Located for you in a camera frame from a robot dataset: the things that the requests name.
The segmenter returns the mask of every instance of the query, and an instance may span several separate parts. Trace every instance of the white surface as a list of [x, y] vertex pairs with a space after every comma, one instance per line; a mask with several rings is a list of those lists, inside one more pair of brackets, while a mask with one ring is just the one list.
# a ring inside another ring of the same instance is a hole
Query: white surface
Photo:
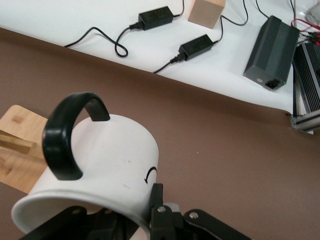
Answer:
[[142, 125], [110, 115], [108, 121], [81, 121], [72, 131], [72, 153], [83, 172], [78, 180], [58, 180], [43, 172], [30, 193], [12, 208], [12, 219], [28, 233], [71, 206], [88, 214], [115, 211], [143, 228], [149, 236], [149, 205], [158, 167], [158, 146]]
[[[224, 20], [221, 42], [190, 61], [170, 65], [159, 74], [242, 101], [292, 113], [292, 68], [287, 84], [276, 91], [269, 91], [242, 76], [259, 29], [267, 20], [259, 13], [255, 0], [245, 2], [249, 14], [247, 25], [236, 26]], [[316, 2], [297, 0], [297, 17], [302, 17]], [[259, 0], [258, 3], [268, 16], [274, 15], [286, 24], [293, 19], [289, 0]], [[96, 32], [71, 48], [154, 72], [178, 54], [181, 44], [204, 34], [208, 34], [213, 42], [220, 38], [219, 23], [209, 29], [188, 22], [192, 4], [192, 0], [185, 0], [183, 16], [171, 24], [125, 33], [120, 43], [129, 50], [126, 58], [117, 57], [114, 45]], [[137, 22], [138, 13], [164, 6], [168, 6], [174, 15], [182, 10], [182, 0], [0, 0], [0, 5], [0, 27], [61, 46], [76, 41], [93, 26], [115, 40], [123, 29]], [[222, 14], [235, 22], [243, 22], [246, 15], [242, 0], [227, 0]]]

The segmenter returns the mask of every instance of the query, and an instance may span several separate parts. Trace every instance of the black curved line drawing on mug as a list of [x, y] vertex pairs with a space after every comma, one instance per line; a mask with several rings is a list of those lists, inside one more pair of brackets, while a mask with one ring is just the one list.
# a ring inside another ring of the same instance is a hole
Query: black curved line drawing on mug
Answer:
[[145, 181], [146, 184], [148, 184], [148, 177], [149, 177], [150, 173], [151, 173], [153, 170], [155, 170], [155, 171], [157, 172], [157, 168], [156, 168], [155, 166], [153, 166], [153, 167], [151, 167], [151, 168], [149, 169], [149, 171], [148, 171], [148, 173], [146, 174], [146, 177], [145, 177], [145, 179], [144, 179], [144, 181]]

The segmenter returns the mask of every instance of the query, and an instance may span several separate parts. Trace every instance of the mug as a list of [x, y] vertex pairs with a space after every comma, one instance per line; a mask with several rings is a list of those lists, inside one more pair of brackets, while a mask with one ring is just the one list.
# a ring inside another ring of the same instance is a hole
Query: mug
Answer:
[[[90, 117], [73, 126], [85, 108]], [[12, 208], [17, 227], [29, 233], [64, 209], [102, 208], [135, 222], [150, 237], [150, 196], [159, 151], [136, 121], [109, 114], [92, 92], [66, 97], [48, 118], [42, 147], [48, 167]]]

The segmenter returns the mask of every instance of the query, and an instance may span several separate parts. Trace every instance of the clear glass object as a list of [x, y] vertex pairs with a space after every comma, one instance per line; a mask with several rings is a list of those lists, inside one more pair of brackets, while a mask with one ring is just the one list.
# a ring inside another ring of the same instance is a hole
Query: clear glass object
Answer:
[[320, 2], [305, 13], [305, 20], [311, 24], [320, 25]]

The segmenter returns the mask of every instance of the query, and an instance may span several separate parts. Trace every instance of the wooden board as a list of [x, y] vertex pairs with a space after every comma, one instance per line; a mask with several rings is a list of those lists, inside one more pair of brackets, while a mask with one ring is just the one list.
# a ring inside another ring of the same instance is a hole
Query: wooden board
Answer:
[[[0, 131], [41, 146], [47, 119], [19, 105], [13, 105], [0, 119]], [[29, 193], [47, 164], [17, 151], [0, 147], [0, 182]]]

